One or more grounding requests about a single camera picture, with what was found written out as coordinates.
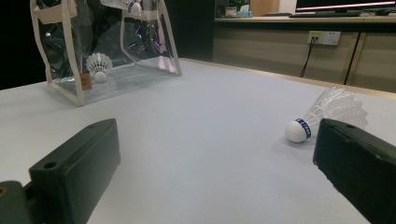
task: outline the badminton shuttlecock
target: badminton shuttlecock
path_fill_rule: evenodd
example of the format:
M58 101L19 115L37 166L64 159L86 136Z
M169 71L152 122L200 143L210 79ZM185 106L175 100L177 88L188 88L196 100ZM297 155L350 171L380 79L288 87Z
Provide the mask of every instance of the badminton shuttlecock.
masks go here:
M105 82L107 80L106 71L113 67L110 58L101 53L94 53L88 57L86 65L95 82Z
M362 102L354 99L354 95L344 89L327 89L301 119L292 121L286 127L286 138L299 143L316 136L322 119L335 119L363 129L368 124L367 112L361 108Z
M134 16L139 17L142 14L141 0L100 0L102 5L127 10Z

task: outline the black cord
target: black cord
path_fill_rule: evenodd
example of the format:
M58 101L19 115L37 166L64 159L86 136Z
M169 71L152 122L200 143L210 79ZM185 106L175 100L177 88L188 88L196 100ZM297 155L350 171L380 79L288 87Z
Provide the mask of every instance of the black cord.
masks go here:
M317 41L317 39L318 39L317 37L312 37L312 39L311 39L311 43L309 44L308 57L306 58L306 62L303 67L303 70L301 71L300 77L304 77L305 69L306 69L306 66L308 65L308 61L309 61L309 56L311 55L312 48L314 47L315 41Z

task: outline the screw hole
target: screw hole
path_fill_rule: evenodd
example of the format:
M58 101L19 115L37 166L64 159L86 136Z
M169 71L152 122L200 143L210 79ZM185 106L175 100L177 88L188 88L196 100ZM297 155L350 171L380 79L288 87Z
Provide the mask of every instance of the screw hole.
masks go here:
M0 186L0 197L7 193L7 187Z
M44 165L45 169L50 169L56 166L56 162L49 162L47 164Z

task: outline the white table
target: white table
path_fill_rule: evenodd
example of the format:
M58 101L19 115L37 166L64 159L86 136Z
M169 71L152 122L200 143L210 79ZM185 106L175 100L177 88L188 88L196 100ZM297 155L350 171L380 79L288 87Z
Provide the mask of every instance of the white table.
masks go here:
M46 83L0 91L0 181L27 184L34 163L115 118L121 164L89 223L367 222L313 164L315 141L284 136L326 87L180 62L181 77L83 107ZM356 98L366 131L396 145L395 100Z

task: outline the power socket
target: power socket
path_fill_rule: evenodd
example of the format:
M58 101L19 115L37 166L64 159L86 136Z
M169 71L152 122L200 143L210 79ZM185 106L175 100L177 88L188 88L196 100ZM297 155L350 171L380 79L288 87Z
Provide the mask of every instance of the power socket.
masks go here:
M336 31L326 31L324 32L322 45L338 45L340 40L341 32Z
M322 44L323 34L323 31L310 31L307 43L310 44L312 42L312 38L317 37L318 39L315 41L315 44Z

